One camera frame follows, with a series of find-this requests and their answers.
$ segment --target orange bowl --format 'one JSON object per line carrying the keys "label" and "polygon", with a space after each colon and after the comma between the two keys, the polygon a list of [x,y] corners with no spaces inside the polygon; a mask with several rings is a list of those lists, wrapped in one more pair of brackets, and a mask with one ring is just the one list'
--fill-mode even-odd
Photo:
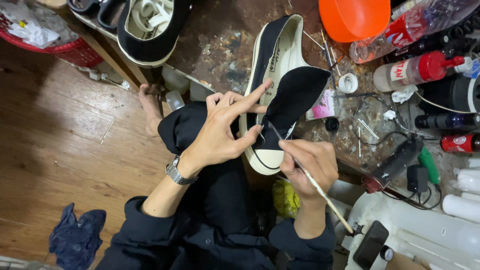
{"label": "orange bowl", "polygon": [[390,0],[319,0],[322,23],[338,42],[380,34],[390,21]]}

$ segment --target black sleeve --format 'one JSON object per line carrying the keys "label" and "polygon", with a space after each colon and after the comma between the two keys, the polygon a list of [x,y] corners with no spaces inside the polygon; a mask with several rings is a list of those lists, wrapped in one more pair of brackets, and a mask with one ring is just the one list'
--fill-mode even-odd
{"label": "black sleeve", "polygon": [[141,207],[146,198],[133,197],[125,204],[126,220],[112,237],[97,270],[165,269],[171,265],[174,257],[167,246],[184,235],[191,220],[181,211],[168,218],[145,215]]}
{"label": "black sleeve", "polygon": [[325,230],[313,239],[301,239],[293,227],[294,219],[287,219],[273,228],[270,243],[294,257],[289,269],[329,269],[333,264],[332,252],[336,247],[335,231],[328,213]]}

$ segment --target bare foot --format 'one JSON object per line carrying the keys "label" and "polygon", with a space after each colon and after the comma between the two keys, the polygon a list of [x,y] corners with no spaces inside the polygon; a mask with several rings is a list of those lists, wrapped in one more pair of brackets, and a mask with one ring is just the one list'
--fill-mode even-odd
{"label": "bare foot", "polygon": [[149,94],[150,86],[148,84],[142,84],[140,86],[140,92],[138,98],[142,106],[144,107],[146,114],[145,131],[147,135],[152,138],[160,136],[158,134],[158,124],[162,121],[163,116],[160,113],[160,107],[158,106],[157,95]]}

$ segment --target shoe tongue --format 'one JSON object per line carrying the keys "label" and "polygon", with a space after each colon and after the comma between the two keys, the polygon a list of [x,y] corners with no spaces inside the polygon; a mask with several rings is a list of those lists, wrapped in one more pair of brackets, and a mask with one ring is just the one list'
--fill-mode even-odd
{"label": "shoe tongue", "polygon": [[285,137],[292,125],[313,106],[330,75],[329,71],[315,67],[298,67],[283,75],[262,119],[265,143],[259,149],[281,150],[268,121]]}

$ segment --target black canvas sneaker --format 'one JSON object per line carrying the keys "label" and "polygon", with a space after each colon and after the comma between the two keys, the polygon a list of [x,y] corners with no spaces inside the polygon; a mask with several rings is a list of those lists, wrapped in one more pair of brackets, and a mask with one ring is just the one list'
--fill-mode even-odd
{"label": "black canvas sneaker", "polygon": [[129,0],[118,26],[122,52],[138,65],[165,63],[192,8],[191,0]]}
{"label": "black canvas sneaker", "polygon": [[313,106],[330,80],[328,70],[309,66],[303,59],[302,35],[303,18],[292,14],[266,24],[255,41],[252,74],[245,95],[267,78],[273,83],[258,102],[268,106],[266,114],[242,114],[240,132],[245,135],[254,125],[263,126],[256,143],[245,150],[250,165],[261,174],[279,172],[283,159],[278,138],[267,120],[283,138],[291,138],[296,121]]}

